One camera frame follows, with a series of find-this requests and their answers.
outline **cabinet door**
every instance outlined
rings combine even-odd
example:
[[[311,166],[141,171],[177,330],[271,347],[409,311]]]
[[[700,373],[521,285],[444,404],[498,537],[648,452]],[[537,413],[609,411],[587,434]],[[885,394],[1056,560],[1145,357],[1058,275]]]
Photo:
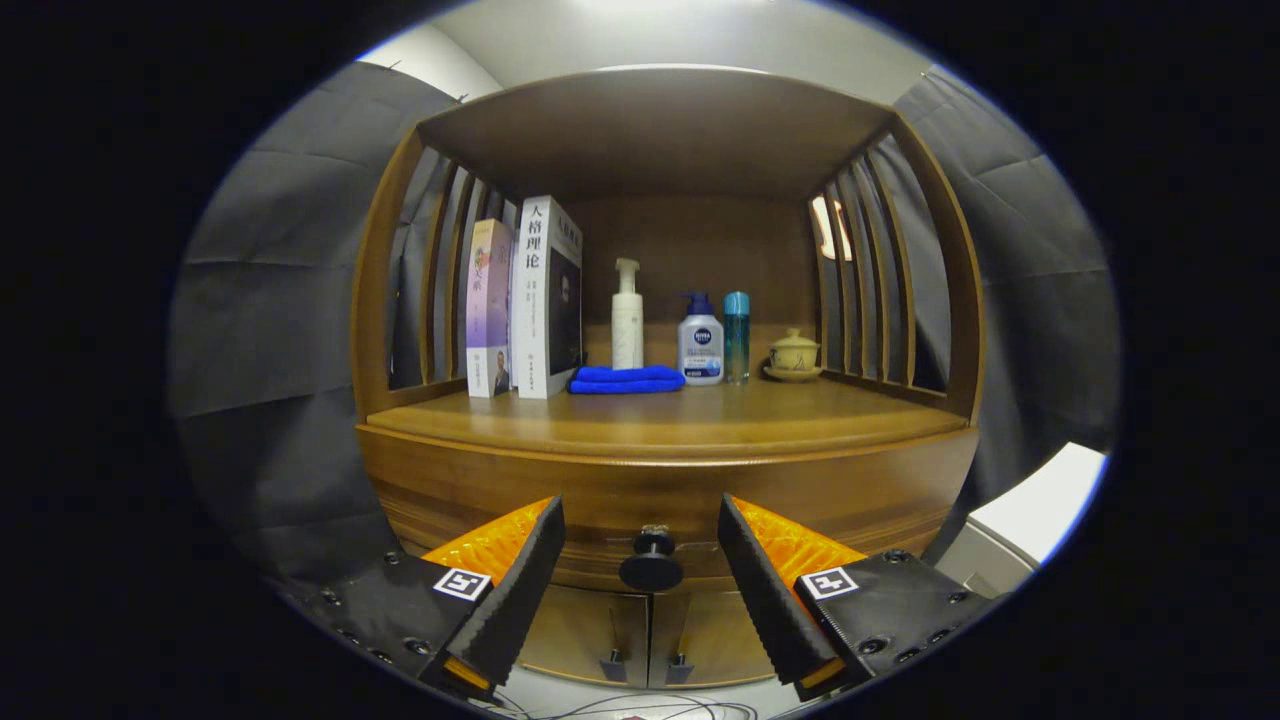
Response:
[[[611,665],[611,678],[600,662],[609,662],[613,651],[617,660]],[[648,596],[548,585],[518,662],[575,680],[645,687]]]
[[[649,687],[746,683],[773,676],[739,592],[658,594],[653,598]],[[682,666],[673,666],[684,655]]]

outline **cabinet door handle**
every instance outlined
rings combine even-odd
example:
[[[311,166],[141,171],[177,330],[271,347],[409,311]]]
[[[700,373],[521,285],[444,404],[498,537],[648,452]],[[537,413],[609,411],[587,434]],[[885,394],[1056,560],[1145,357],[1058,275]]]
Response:
[[[621,650],[613,648],[609,651],[609,659],[600,661],[600,673],[604,673],[604,679],[611,683],[627,682],[627,667],[622,664]]]
[[[694,666],[685,662],[685,653],[676,656],[676,660],[667,665],[667,683],[668,685],[682,685],[689,682],[689,674],[694,671]]]
[[[671,559],[676,541],[667,533],[667,525],[645,525],[631,547],[636,553],[618,565],[618,578],[628,588],[663,592],[685,579],[685,569]]]

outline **blue pump cap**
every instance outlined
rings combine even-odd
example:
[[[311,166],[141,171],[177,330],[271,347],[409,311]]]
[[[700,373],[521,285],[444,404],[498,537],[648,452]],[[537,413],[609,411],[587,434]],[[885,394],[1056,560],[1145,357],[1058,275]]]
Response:
[[[742,291],[735,291],[724,296],[726,315],[750,315],[751,299]]]
[[[712,307],[712,301],[707,299],[705,292],[686,292],[685,297],[689,299],[689,314],[690,315],[714,315],[716,309]]]

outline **white pump bottle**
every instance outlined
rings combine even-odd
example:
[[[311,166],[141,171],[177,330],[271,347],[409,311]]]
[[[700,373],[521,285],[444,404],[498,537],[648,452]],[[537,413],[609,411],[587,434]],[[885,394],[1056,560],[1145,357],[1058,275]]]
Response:
[[[613,369],[644,368],[644,299],[636,293],[640,263],[618,258],[618,292],[613,296]]]

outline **book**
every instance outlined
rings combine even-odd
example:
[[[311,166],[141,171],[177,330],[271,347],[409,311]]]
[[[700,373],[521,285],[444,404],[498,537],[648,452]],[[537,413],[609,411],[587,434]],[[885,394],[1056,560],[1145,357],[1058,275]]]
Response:
[[[512,328],[520,397],[564,389],[582,361],[582,231],[549,195],[521,209]]]
[[[511,389],[511,229],[479,220],[467,259],[467,395],[493,397]]]
[[[520,222],[518,217],[512,218],[515,223]],[[516,363],[518,350],[516,346],[516,268],[520,264],[520,243],[515,242],[511,246],[511,273],[508,274],[507,284],[507,297],[509,299],[508,310],[511,310],[511,329],[507,333],[507,340],[511,342],[511,389],[520,387],[520,363]]]

